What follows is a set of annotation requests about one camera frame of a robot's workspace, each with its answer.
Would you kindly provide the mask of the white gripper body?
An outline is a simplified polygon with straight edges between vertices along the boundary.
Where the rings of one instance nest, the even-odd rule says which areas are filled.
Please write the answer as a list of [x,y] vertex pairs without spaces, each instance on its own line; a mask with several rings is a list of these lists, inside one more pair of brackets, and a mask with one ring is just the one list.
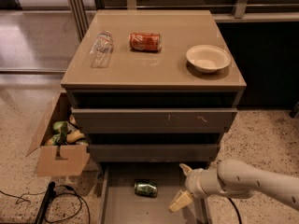
[[194,199],[203,199],[206,197],[206,193],[201,185],[202,173],[203,169],[194,169],[186,176],[185,187]]

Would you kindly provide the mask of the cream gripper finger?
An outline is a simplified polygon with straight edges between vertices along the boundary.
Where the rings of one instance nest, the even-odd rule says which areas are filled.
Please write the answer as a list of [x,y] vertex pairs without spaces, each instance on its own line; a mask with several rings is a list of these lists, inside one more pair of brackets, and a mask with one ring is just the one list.
[[187,190],[180,190],[169,205],[171,212],[177,212],[193,202],[192,195]]
[[185,174],[185,175],[188,175],[192,171],[192,168],[184,163],[181,163],[179,165],[179,167],[182,169],[183,174]]

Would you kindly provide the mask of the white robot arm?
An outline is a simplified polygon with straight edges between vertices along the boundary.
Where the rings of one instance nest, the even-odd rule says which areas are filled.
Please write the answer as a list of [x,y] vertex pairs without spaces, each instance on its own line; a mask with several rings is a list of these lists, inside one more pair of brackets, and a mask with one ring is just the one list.
[[226,159],[215,169],[192,169],[181,163],[186,176],[185,190],[180,190],[169,210],[177,212],[195,200],[211,195],[247,199],[258,191],[299,210],[299,178],[255,168],[243,161]]

